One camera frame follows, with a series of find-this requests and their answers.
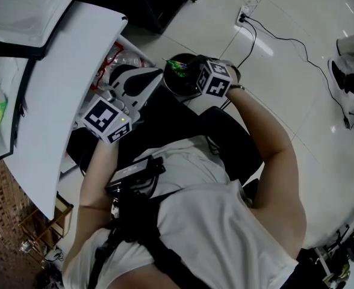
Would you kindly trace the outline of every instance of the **power strip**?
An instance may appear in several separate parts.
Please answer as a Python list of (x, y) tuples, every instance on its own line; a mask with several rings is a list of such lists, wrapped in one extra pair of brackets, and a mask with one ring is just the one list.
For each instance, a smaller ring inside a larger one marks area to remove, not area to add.
[(241, 22), (241, 15), (244, 14), (246, 16), (249, 16), (250, 15), (250, 12), (252, 10), (247, 7), (246, 5), (243, 5), (240, 9), (240, 12), (238, 13), (238, 16), (236, 18), (236, 26), (239, 26), (240, 28), (244, 27), (244, 22)]

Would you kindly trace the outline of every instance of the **tiled floor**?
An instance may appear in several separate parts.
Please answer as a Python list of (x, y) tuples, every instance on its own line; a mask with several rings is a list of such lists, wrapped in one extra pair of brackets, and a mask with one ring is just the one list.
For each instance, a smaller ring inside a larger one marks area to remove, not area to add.
[[(256, 5), (251, 17), (272, 33), (306, 44), (309, 59), (324, 70), (347, 114), (353, 104), (333, 85), (327, 63), (337, 54), (336, 39), (354, 34), (354, 0), (198, 0), (187, 2), (161, 36), (133, 26), (124, 36), (159, 67), (165, 65), (163, 58), (182, 52), (238, 64), (252, 45), (250, 32), (235, 25), (246, 4)], [(313, 246), (324, 242), (354, 210), (354, 129), (344, 128), (327, 82), (319, 70), (304, 62), (302, 46), (275, 40), (258, 24), (256, 29), (255, 49), (240, 67), (241, 83), (276, 116), (293, 141), (308, 219), (304, 246)], [(198, 113), (212, 105), (204, 97), (189, 103)], [(232, 105), (226, 111), (243, 124)], [(81, 176), (76, 180), (79, 188)], [(65, 186), (59, 187), (60, 193), (66, 198), (70, 186), (61, 184)]]

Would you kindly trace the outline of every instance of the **brick wall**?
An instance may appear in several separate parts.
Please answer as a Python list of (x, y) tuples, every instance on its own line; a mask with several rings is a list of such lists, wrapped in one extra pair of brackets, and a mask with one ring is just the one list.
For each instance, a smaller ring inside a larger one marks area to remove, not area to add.
[(18, 222), (33, 209), (3, 161), (0, 161), (0, 288), (32, 288), (39, 265), (19, 251), (26, 238)]

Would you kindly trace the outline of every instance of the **black shoe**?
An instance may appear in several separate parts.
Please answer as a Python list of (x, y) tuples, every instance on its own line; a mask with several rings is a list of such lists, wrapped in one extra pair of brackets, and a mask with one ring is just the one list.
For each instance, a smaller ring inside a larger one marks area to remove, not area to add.
[(344, 89), (344, 82), (346, 80), (346, 75), (341, 70), (339, 70), (339, 68), (337, 67), (335, 62), (331, 63), (331, 71), (335, 77), (335, 80), (339, 86), (339, 89), (343, 90)]

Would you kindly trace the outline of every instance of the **white t-shirt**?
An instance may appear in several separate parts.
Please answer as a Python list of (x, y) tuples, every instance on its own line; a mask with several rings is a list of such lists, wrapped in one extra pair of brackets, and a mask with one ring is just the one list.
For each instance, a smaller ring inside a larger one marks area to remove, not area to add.
[[(140, 158), (149, 154), (162, 156), (166, 168), (153, 197), (182, 189), (160, 205), (160, 239), (194, 275), (213, 289), (275, 289), (284, 284), (297, 261), (250, 212), (240, 183), (229, 181), (204, 137), (151, 149)], [(95, 250), (109, 233), (100, 229), (84, 243), (63, 275), (66, 289), (87, 288)], [(120, 275), (152, 262), (144, 246), (122, 242), (106, 260), (96, 289), (106, 289)]]

